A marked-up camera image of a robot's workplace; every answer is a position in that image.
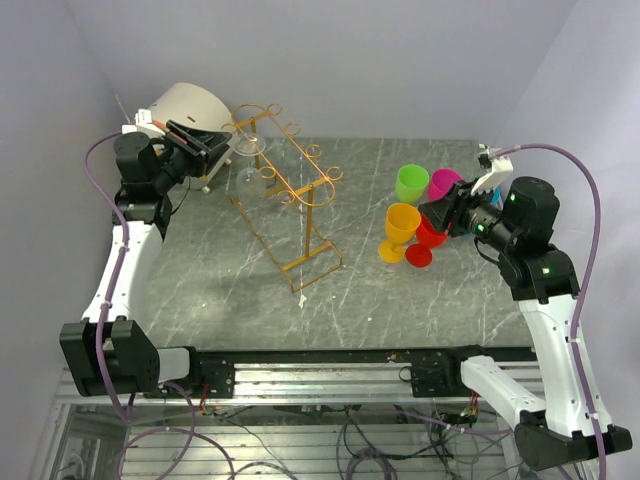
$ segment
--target magenta cup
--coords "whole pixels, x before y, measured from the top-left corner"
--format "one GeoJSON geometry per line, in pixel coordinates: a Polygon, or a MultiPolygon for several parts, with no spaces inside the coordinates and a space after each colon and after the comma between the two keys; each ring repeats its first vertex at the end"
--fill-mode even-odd
{"type": "Polygon", "coordinates": [[[427,198],[430,202],[440,200],[447,194],[451,185],[458,180],[462,180],[462,176],[455,170],[451,170],[450,168],[440,168],[436,170],[433,172],[431,183],[429,183],[429,187],[427,188],[427,198]]]}

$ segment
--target green cup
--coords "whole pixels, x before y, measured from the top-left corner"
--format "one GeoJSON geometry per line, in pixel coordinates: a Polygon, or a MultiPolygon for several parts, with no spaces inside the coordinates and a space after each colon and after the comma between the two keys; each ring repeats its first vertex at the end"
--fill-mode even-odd
{"type": "Polygon", "coordinates": [[[429,172],[420,165],[405,165],[398,170],[396,196],[402,203],[415,203],[429,185],[429,172]]]}

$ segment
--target gray wall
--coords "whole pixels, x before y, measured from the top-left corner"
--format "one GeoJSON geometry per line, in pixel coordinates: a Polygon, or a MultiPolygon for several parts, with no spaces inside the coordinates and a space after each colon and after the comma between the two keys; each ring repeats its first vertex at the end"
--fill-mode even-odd
{"type": "MultiPolygon", "coordinates": [[[[106,78],[62,0],[0,15],[0,476],[25,479],[63,366],[58,333],[99,280],[110,217],[83,151],[117,129],[106,78]]],[[[95,171],[115,186],[108,150],[95,171]]]]}
{"type": "Polygon", "coordinates": [[[575,0],[69,0],[129,111],[176,81],[309,136],[495,137],[575,0]]]}
{"type": "MultiPolygon", "coordinates": [[[[603,233],[583,328],[614,420],[640,434],[640,4],[579,1],[499,137],[563,146],[591,169],[602,197],[603,233]]],[[[519,153],[518,174],[552,182],[561,201],[554,242],[588,254],[593,202],[579,171],[550,153],[519,153]]],[[[638,450],[610,459],[611,478],[637,478],[638,450]]]]}

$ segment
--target gold metal rack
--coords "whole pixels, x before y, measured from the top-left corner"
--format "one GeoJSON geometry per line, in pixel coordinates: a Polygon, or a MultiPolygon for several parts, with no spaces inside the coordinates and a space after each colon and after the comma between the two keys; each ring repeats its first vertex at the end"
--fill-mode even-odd
{"type": "Polygon", "coordinates": [[[304,244],[304,253],[302,256],[296,258],[292,262],[288,264],[280,263],[273,255],[273,253],[269,250],[267,242],[264,237],[260,235],[251,222],[249,221],[249,217],[247,216],[244,205],[240,202],[240,200],[233,195],[230,197],[231,203],[236,206],[236,208],[240,211],[242,218],[249,226],[251,232],[260,240],[262,247],[269,255],[269,258],[275,263],[280,271],[284,274],[285,278],[291,285],[291,291],[296,293],[303,288],[311,285],[313,282],[320,280],[324,276],[330,274],[334,270],[337,270],[342,266],[342,254],[338,251],[336,246],[331,242],[331,240],[323,237],[318,233],[318,230],[313,225],[313,209],[318,207],[324,207],[330,204],[333,199],[336,197],[336,186],[334,182],[340,180],[344,175],[342,169],[338,166],[329,167],[326,170],[323,170],[317,163],[317,159],[322,155],[320,151],[320,147],[317,144],[308,145],[305,148],[302,148],[298,142],[294,140],[294,136],[300,133],[300,127],[298,127],[297,123],[290,122],[285,126],[282,126],[277,120],[276,116],[282,112],[282,107],[277,103],[270,104],[267,108],[264,108],[261,105],[257,105],[254,103],[247,103],[244,105],[240,105],[231,113],[232,124],[228,124],[231,127],[235,128],[234,133],[238,135],[244,135],[248,138],[249,132],[245,129],[247,127],[250,128],[250,133],[257,133],[257,122],[261,119],[270,119],[273,124],[284,134],[285,138],[287,138],[293,146],[301,154],[302,157],[306,158],[306,160],[314,167],[315,171],[318,173],[318,178],[313,180],[311,183],[307,185],[303,185],[299,188],[293,187],[287,179],[278,171],[277,167],[274,163],[265,155],[265,152],[262,151],[259,154],[254,156],[255,167],[260,171],[263,178],[273,179],[271,185],[269,185],[266,197],[269,198],[273,195],[277,195],[280,197],[280,201],[284,205],[293,205],[293,207],[300,213],[300,215],[304,215],[306,217],[306,233],[305,233],[305,244],[304,244]],[[239,116],[245,117],[243,115],[248,109],[253,109],[259,111],[257,115],[252,115],[251,117],[240,120],[239,116]],[[321,185],[328,185],[330,192],[328,199],[321,202],[316,203],[314,200],[314,191],[321,185]],[[323,244],[317,248],[311,250],[311,238],[312,234],[315,234],[323,244]],[[331,267],[329,270],[326,270],[324,273],[314,277],[312,280],[308,282],[300,281],[300,285],[296,286],[293,278],[290,275],[290,271],[306,262],[310,258],[315,257],[316,255],[324,252],[327,249],[332,249],[335,254],[338,256],[339,262],[337,265],[331,267]]]}

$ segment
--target marble surface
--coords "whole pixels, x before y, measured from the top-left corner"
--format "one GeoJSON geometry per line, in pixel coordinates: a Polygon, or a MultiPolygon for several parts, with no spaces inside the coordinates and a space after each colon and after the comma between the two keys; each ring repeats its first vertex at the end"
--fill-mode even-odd
{"type": "MultiPolygon", "coordinates": [[[[377,254],[384,218],[394,203],[398,168],[423,165],[480,173],[476,145],[466,141],[299,139],[323,150],[319,163],[339,165],[336,199],[314,210],[344,265],[292,294],[228,197],[249,160],[223,167],[204,195],[191,191],[174,215],[149,281],[143,328],[157,346],[201,349],[407,348],[530,345],[531,339],[495,267],[475,252],[470,238],[450,239],[433,263],[416,269],[406,261],[385,264],[377,254]]],[[[267,155],[296,186],[316,178],[283,140],[267,155]]],[[[184,187],[172,192],[174,204],[184,187]]],[[[325,198],[326,188],[316,199],[325,198]]],[[[304,223],[291,206],[271,198],[250,205],[248,215],[284,262],[302,252],[304,223]]],[[[303,280],[337,261],[323,253],[293,272],[303,280]]]]}

